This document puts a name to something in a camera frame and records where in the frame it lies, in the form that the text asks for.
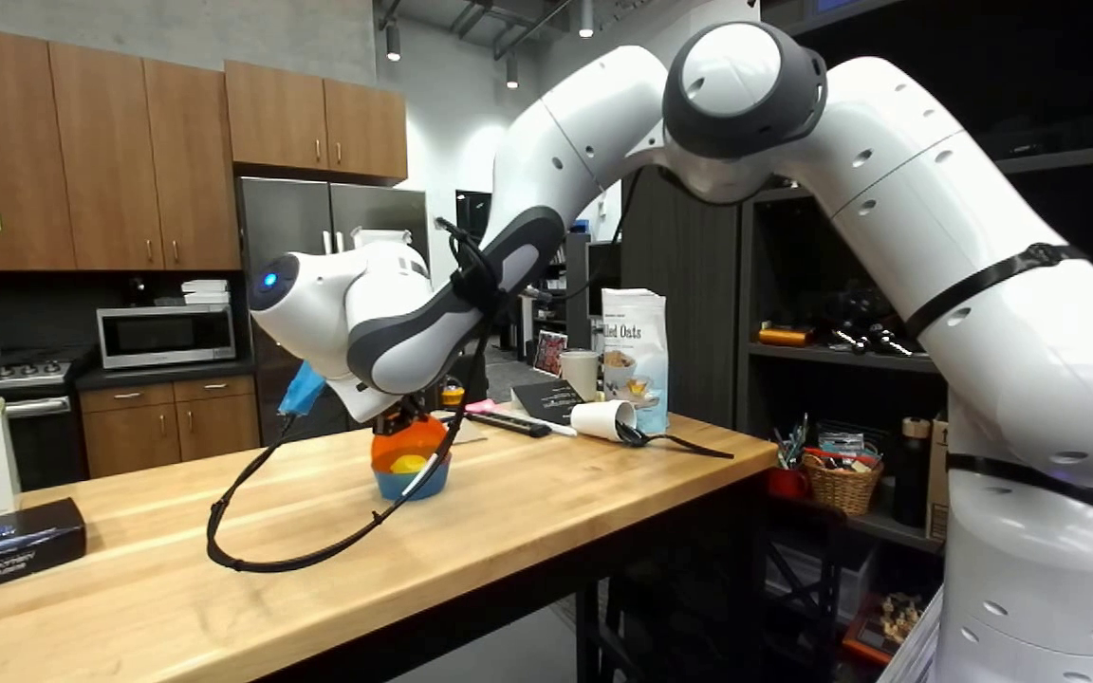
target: microwave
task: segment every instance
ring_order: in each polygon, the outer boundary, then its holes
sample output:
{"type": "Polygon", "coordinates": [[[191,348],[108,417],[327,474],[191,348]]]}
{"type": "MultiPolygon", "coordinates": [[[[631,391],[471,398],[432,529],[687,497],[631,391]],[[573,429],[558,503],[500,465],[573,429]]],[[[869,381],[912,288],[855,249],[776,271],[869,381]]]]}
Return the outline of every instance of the microwave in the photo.
{"type": "Polygon", "coordinates": [[[103,367],[208,365],[236,357],[232,305],[99,306],[103,367]]]}

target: appliance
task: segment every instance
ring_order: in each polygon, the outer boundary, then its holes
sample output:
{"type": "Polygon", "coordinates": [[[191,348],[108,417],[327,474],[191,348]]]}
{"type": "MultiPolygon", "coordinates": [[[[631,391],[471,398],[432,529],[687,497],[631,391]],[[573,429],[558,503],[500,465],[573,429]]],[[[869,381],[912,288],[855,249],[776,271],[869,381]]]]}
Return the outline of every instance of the appliance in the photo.
{"type": "MultiPolygon", "coordinates": [[[[239,173],[239,204],[248,281],[265,272],[286,249],[349,249],[381,230],[405,239],[428,262],[427,195],[419,188],[239,173]]],[[[272,439],[282,433],[279,407],[299,362],[253,329],[252,319],[248,338],[253,362],[257,429],[263,439],[272,439]]],[[[349,424],[344,407],[327,391],[319,407],[299,417],[291,435],[319,435],[349,424]]]]}
{"type": "Polygon", "coordinates": [[[12,429],[19,488],[89,479],[85,424],[74,377],[89,353],[5,348],[0,398],[12,429]]]}
{"type": "Polygon", "coordinates": [[[232,362],[232,305],[96,306],[103,367],[158,367],[232,362]]]}

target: white mug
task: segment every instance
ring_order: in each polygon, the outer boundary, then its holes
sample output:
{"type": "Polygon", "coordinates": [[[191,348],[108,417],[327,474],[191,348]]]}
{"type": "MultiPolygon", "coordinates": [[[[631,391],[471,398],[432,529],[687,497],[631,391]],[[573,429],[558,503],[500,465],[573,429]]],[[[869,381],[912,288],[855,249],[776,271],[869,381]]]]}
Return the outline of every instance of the white mug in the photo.
{"type": "Polygon", "coordinates": [[[595,348],[558,353],[558,377],[586,398],[595,398],[595,348]]]}
{"type": "Polygon", "coordinates": [[[624,439],[619,424],[633,424],[633,410],[626,402],[580,402],[580,407],[573,407],[578,435],[624,439]]]}

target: ceiling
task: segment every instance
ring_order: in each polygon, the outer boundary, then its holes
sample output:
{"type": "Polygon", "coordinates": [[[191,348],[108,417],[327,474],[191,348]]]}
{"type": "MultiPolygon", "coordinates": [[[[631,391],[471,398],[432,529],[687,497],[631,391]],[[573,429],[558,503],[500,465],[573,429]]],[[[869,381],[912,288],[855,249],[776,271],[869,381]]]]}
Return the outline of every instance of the ceiling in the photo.
{"type": "MultiPolygon", "coordinates": [[[[551,42],[580,25],[586,0],[376,0],[376,20],[419,20],[465,42],[486,45],[492,56],[523,42],[551,42]]],[[[594,0],[594,24],[616,25],[658,0],[594,0]]]]}

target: cabinet door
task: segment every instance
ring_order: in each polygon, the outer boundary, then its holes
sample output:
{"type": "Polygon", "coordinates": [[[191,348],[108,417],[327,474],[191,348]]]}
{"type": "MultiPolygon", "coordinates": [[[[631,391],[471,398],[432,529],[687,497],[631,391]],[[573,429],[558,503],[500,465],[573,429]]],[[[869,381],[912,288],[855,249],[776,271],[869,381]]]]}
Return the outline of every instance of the cabinet door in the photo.
{"type": "Polygon", "coordinates": [[[373,100],[362,85],[327,85],[330,171],[373,173],[373,100]]]}
{"type": "Polygon", "coordinates": [[[227,66],[232,156],[252,167],[327,167],[322,80],[227,66]]]}
{"type": "Polygon", "coordinates": [[[394,91],[327,85],[330,171],[405,178],[405,107],[394,91]]]}
{"type": "Polygon", "coordinates": [[[67,271],[50,48],[0,35],[0,271],[67,271]]]}
{"type": "Polygon", "coordinates": [[[158,271],[142,56],[50,45],[80,271],[158,271]]]}
{"type": "Polygon", "coordinates": [[[85,391],[80,414],[90,479],[180,462],[171,382],[85,391]]]}
{"type": "Polygon", "coordinates": [[[180,462],[176,407],[134,407],[85,417],[90,479],[180,462]]]}
{"type": "Polygon", "coordinates": [[[180,450],[205,459],[257,444],[253,386],[248,377],[180,382],[180,450]]]}
{"type": "Polygon", "coordinates": [[[143,61],[167,271],[239,271],[219,71],[143,61]]]}
{"type": "Polygon", "coordinates": [[[373,173],[382,183],[405,178],[405,102],[394,91],[373,91],[373,173]]]}

